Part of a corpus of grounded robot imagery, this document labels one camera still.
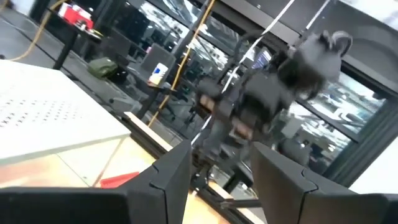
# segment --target green bag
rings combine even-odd
[[[94,59],[87,66],[87,71],[99,79],[111,77],[117,69],[118,65],[107,57]]]

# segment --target perforated white board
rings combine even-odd
[[[61,71],[0,60],[0,160],[129,133]]]

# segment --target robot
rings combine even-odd
[[[342,31],[311,34],[296,46],[290,46],[288,51],[276,53],[267,67],[244,74],[236,101],[222,93],[213,80],[202,80],[197,91],[198,107],[208,110],[213,119],[224,123],[225,127],[232,127],[249,144],[265,143],[270,140],[272,120],[282,110],[287,110],[298,97],[311,100],[327,82],[338,80],[341,58],[351,45],[352,37]],[[308,164],[309,152],[300,151],[298,143],[297,150],[292,149],[290,139],[275,143],[280,153],[303,166]],[[199,150],[196,152],[202,171],[198,171],[195,177],[205,176],[206,179],[210,167],[219,165],[214,152],[207,152],[205,155]]]

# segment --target red box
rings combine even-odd
[[[94,22],[90,19],[87,19],[83,17],[79,11],[73,10],[71,6],[67,7],[67,10],[65,11],[65,14],[63,15],[63,18],[68,21],[70,24],[75,24],[77,21],[85,21],[86,26],[89,29],[92,29],[94,26]]]

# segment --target desk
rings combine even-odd
[[[0,70],[0,165],[129,136],[61,71],[7,60]]]
[[[149,129],[140,120],[135,123],[148,131],[154,139],[167,149],[168,145],[161,137]],[[84,147],[68,154],[60,153],[32,159],[19,164],[11,164],[0,167],[0,187],[29,186],[29,187],[87,187],[95,179],[99,169],[90,167],[101,167],[104,158],[109,156],[108,146],[116,142],[102,142],[95,147]],[[144,170],[149,167],[155,159],[149,155],[133,139],[127,138],[121,144],[118,153],[113,157],[108,168],[104,172],[104,178],[114,177],[129,172]],[[192,194],[188,195],[183,224],[228,224],[215,210],[209,207],[202,199]]]
[[[77,26],[72,25],[69,22],[67,22],[65,20],[65,18],[63,18],[62,16],[60,16],[58,14],[58,12],[56,12],[52,9],[48,9],[48,10],[52,15],[55,15],[58,18],[61,18],[63,23],[67,25],[70,33],[72,34],[72,36],[69,38],[69,40],[67,40],[65,45],[62,47],[62,50],[61,50],[58,58],[56,59],[54,66],[52,67],[53,69],[60,70],[62,68],[63,63],[65,62],[70,51],[72,50],[73,46],[75,45],[75,42],[76,42],[79,34],[80,34],[80,36],[87,38],[89,40],[94,40],[95,42],[101,42],[101,37],[98,37],[95,34],[91,34],[91,33],[87,32],[86,30],[80,30]]]

